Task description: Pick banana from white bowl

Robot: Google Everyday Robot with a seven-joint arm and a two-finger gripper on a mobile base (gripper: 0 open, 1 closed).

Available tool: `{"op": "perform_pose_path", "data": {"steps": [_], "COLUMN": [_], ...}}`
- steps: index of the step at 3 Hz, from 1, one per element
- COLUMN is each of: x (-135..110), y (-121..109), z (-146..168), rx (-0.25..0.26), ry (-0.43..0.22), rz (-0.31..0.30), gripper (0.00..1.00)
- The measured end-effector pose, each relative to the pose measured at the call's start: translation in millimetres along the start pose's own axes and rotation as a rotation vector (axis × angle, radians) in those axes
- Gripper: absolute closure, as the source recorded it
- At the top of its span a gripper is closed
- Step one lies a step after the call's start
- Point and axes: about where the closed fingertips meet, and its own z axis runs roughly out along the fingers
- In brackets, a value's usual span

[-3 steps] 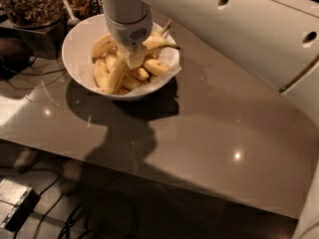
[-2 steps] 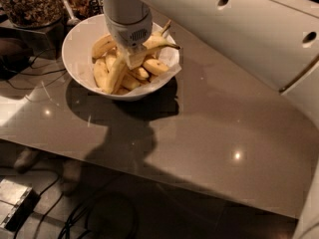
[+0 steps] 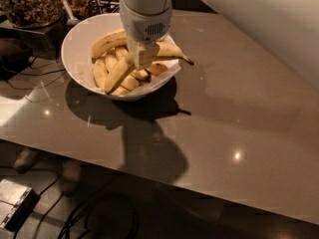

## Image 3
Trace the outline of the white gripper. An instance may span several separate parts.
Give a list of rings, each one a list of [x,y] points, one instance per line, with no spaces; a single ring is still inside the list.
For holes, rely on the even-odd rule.
[[[156,42],[169,29],[171,0],[120,0],[120,17],[137,70],[149,67],[158,54]]]

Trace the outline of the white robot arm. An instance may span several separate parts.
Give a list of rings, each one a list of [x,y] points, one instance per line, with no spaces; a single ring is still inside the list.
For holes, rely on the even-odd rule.
[[[201,0],[319,87],[319,0]],[[120,0],[122,22],[138,41],[152,39],[146,26],[167,23],[171,0]]]

